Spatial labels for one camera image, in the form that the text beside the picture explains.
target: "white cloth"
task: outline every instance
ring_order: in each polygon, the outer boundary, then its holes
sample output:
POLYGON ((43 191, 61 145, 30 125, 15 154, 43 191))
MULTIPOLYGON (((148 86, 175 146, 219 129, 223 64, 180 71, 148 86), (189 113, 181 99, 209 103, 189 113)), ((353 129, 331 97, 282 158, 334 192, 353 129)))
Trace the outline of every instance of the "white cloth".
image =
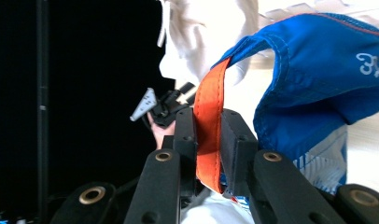
POLYGON ((253 217, 240 205, 209 190, 204 201, 181 214, 181 224, 253 224, 253 217))
MULTIPOLYGON (((257 0, 160 0, 165 41, 160 63, 163 77, 198 85, 226 50, 258 31, 257 0)), ((227 70, 225 83, 243 79, 249 59, 227 70)))

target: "orange strap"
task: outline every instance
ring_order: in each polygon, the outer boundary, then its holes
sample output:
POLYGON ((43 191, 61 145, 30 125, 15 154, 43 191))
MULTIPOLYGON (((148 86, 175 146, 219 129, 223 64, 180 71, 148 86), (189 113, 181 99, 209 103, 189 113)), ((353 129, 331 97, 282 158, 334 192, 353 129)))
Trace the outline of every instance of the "orange strap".
POLYGON ((195 95, 194 117, 198 137, 196 174, 210 189, 222 193, 220 136, 224 105, 225 70, 231 58, 219 63, 201 81, 195 95))

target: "blue fabric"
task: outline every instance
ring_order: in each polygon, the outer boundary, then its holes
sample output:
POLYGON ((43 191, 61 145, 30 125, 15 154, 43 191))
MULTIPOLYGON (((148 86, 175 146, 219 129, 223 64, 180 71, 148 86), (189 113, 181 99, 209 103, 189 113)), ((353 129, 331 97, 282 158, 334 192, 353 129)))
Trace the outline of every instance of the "blue fabric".
POLYGON ((379 111, 379 30, 345 15, 301 14, 244 37, 219 62, 264 49, 275 62, 253 120, 260 148, 282 152, 333 193, 345 182, 346 126, 379 111))

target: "bolt hole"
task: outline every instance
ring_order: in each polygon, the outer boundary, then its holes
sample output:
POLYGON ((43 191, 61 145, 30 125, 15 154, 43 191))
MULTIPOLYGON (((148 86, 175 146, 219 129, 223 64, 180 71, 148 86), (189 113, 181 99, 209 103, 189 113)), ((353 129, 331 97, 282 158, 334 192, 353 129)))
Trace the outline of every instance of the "bolt hole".
POLYGON ((186 137, 183 137, 183 139, 186 140, 186 141, 191 141, 192 137, 191 136, 186 136, 186 137))
POLYGON ((267 161, 281 161, 282 157, 274 152, 266 152, 263 154, 263 157, 267 161))
POLYGON ((153 212, 146 212, 141 217, 141 222, 144 224, 154 224, 154 223, 157 223, 157 221, 158 221, 158 215, 153 212))
POLYGON ((169 152, 161 152, 155 156, 155 159, 157 159, 157 161, 169 161, 172 159, 172 154, 169 152))
POLYGON ((247 141, 248 137, 247 137, 247 135, 239 135, 238 139, 239 139, 239 141, 247 141))
POLYGON ((360 189, 352 189, 350 190, 350 196, 356 203, 368 206, 368 207, 376 207, 379 206, 379 200, 372 194, 367 191, 360 189))
POLYGON ((93 204, 99 202, 104 196, 105 188, 97 186, 83 191, 79 195, 79 202, 82 204, 93 204))
POLYGON ((309 215, 309 218, 315 223, 315 224, 331 224, 330 220, 324 216, 323 214, 319 213, 311 213, 309 215))

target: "black background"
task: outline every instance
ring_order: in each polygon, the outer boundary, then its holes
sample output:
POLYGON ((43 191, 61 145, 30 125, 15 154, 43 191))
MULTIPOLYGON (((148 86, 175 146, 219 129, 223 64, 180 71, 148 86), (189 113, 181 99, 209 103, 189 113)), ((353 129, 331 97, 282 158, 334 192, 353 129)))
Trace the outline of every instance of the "black background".
MULTIPOLYGON (((140 175, 155 142, 129 117, 161 76, 155 0, 49 1, 49 194, 140 175)), ((0 0, 0 211, 37 209, 36 1, 0 0)))

